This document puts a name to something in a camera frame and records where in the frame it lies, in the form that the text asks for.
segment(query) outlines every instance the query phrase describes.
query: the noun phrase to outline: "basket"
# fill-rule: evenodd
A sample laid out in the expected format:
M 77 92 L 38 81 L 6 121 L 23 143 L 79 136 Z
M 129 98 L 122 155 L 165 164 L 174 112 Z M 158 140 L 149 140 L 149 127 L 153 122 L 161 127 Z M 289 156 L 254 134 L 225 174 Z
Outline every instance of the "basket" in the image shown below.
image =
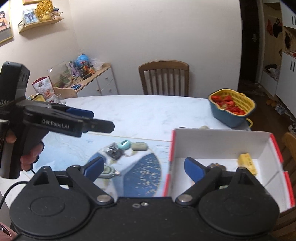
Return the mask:
M 213 95 L 218 95 L 218 96 L 221 96 L 222 98 L 227 95 L 231 95 L 231 97 L 235 102 L 235 105 L 241 108 L 242 110 L 244 110 L 246 114 L 236 115 L 228 110 L 221 109 L 217 103 L 212 101 Z M 249 121 L 251 123 L 251 126 L 253 125 L 253 122 L 247 117 L 255 110 L 256 103 L 249 97 L 246 97 L 243 93 L 239 93 L 231 89 L 221 89 L 210 94 L 209 101 L 211 104 L 211 110 L 214 117 L 219 121 L 223 122 L 224 124 L 226 124 L 227 126 L 238 127 L 245 120 Z

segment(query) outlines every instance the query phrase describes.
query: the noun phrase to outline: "metal screw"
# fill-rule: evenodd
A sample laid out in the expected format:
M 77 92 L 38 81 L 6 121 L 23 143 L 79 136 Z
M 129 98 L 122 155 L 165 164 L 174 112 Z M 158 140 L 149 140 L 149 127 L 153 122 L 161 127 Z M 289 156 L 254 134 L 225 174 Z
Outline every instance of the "metal screw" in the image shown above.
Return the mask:
M 96 198 L 100 203 L 106 203 L 106 202 L 109 202 L 111 200 L 111 197 L 109 195 L 99 195 L 97 196 Z
M 134 207 L 134 208 L 139 208 L 139 207 L 141 207 L 141 205 L 140 205 L 139 203 L 134 203 L 134 204 L 132 205 L 132 207 Z
M 146 207 L 146 206 L 149 205 L 149 203 L 147 203 L 147 202 L 141 202 L 141 205 L 144 206 L 144 207 Z
M 188 194 L 182 194 L 178 197 L 178 200 L 180 202 L 190 202 L 192 199 L 193 199 L 193 197 Z

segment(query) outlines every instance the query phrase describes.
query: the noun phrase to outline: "gold picture frame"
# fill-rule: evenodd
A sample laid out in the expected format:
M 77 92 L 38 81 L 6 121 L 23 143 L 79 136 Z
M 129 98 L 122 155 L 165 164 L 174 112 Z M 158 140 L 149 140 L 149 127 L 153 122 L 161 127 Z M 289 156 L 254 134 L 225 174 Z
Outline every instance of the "gold picture frame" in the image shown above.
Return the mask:
M 10 0 L 0 7 L 0 44 L 13 38 Z
M 39 3 L 41 0 L 22 0 L 23 5 L 28 5 L 28 4 L 34 4 L 34 3 Z

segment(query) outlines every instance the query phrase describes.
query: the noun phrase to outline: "door handle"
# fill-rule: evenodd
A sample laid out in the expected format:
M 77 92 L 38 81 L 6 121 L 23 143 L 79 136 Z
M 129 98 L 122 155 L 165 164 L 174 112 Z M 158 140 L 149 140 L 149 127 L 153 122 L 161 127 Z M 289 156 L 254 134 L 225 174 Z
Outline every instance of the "door handle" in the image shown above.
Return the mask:
M 257 42 L 257 34 L 253 34 L 253 37 L 251 38 L 253 42 Z

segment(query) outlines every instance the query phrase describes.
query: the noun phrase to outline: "chair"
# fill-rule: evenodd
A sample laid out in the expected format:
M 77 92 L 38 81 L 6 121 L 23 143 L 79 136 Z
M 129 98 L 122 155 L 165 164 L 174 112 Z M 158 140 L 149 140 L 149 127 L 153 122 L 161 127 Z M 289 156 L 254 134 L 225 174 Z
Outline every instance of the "chair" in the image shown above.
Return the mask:
M 54 92 L 56 95 L 61 94 L 63 99 L 78 97 L 75 90 L 72 88 L 54 87 Z
M 142 64 L 139 73 L 145 95 L 188 96 L 189 65 L 176 60 Z
M 294 197 L 296 196 L 296 137 L 290 132 L 286 132 L 282 139 L 285 144 L 282 150 L 284 158 L 283 169 L 289 173 L 291 184 L 293 187 Z M 296 239 L 296 207 L 293 207 L 280 214 L 273 231 L 273 235 L 279 240 L 295 240 Z

